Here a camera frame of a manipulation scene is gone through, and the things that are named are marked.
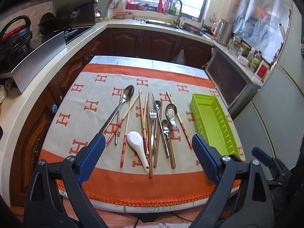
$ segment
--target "white ceramic spoon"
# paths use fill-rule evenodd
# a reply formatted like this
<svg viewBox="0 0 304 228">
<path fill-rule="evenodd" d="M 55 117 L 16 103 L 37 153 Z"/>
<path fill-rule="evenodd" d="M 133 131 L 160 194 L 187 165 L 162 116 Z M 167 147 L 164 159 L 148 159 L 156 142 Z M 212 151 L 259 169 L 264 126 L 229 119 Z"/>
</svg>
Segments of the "white ceramic spoon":
<svg viewBox="0 0 304 228">
<path fill-rule="evenodd" d="M 149 164 L 143 150 L 143 138 L 141 135 L 136 131 L 132 131 L 127 135 L 127 142 L 137 152 L 145 172 L 149 173 Z"/>
</svg>

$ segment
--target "orange stripe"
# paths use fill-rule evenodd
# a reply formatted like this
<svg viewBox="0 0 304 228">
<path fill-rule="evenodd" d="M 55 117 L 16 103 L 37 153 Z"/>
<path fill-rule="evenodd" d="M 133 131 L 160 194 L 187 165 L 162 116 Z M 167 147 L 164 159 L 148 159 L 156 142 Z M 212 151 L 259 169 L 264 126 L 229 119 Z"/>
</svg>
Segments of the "orange stripe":
<svg viewBox="0 0 304 228">
<path fill-rule="evenodd" d="M 130 66 L 90 63 L 83 68 L 82 72 L 99 74 L 122 74 L 136 77 L 159 79 L 164 81 L 176 81 L 179 83 L 190 84 L 199 87 L 215 88 L 212 81 L 208 79 L 194 77 L 186 74 L 178 74 Z"/>
<path fill-rule="evenodd" d="M 48 163 L 64 158 L 41 150 L 40 158 Z M 58 187 L 64 190 L 62 181 Z M 83 189 L 92 200 L 121 206 L 154 207 L 173 206 L 205 199 L 210 196 L 214 184 L 203 171 L 194 173 L 154 175 L 128 174 L 95 168 Z"/>
</svg>

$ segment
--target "green basket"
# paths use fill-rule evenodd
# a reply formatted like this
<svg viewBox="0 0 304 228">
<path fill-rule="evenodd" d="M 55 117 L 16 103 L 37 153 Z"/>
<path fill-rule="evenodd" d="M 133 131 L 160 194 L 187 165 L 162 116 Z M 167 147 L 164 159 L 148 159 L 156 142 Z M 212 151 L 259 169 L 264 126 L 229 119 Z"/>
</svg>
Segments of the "green basket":
<svg viewBox="0 0 304 228">
<path fill-rule="evenodd" d="M 197 131 L 221 155 L 240 157 L 227 117 L 215 96 L 194 93 L 190 102 Z"/>
</svg>

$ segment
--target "black cable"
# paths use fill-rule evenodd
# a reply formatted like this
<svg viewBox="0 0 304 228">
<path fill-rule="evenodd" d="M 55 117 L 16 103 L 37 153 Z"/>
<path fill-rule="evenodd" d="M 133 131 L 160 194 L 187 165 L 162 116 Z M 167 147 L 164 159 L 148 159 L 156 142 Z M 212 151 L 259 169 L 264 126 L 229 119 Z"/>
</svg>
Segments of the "black cable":
<svg viewBox="0 0 304 228">
<path fill-rule="evenodd" d="M 138 218 L 137 218 L 136 223 L 135 223 L 135 225 L 133 226 L 133 228 L 135 228 L 135 227 L 137 226 L 138 221 L 139 221 L 139 218 L 140 218 L 140 214 L 138 215 Z"/>
<path fill-rule="evenodd" d="M 188 220 L 188 219 L 186 219 L 186 218 L 183 218 L 183 217 L 180 217 L 180 216 L 178 216 L 177 214 L 175 214 L 174 212 L 170 212 L 170 213 L 172 213 L 174 216 L 176 216 L 176 217 L 178 217 L 178 218 L 180 218 L 180 219 L 183 219 L 183 220 L 185 220 L 185 221 L 188 221 L 188 222 L 193 222 L 193 221 L 191 221 L 191 220 Z"/>
</svg>

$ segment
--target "faucet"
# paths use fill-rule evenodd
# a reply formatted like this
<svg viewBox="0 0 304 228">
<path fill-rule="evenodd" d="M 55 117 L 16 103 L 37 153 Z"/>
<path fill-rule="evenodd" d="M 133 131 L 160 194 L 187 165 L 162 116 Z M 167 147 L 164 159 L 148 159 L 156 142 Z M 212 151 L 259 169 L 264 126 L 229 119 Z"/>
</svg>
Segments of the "faucet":
<svg viewBox="0 0 304 228">
<path fill-rule="evenodd" d="M 176 5 L 176 2 L 179 1 L 180 3 L 180 11 L 179 11 L 179 15 L 178 15 L 178 18 L 177 18 L 177 21 L 174 20 L 174 24 L 176 25 L 177 28 L 179 28 L 179 24 L 181 22 L 181 8 L 183 7 L 183 3 L 181 2 L 181 0 L 175 0 L 174 3 L 172 4 L 172 6 L 175 6 Z"/>
</svg>

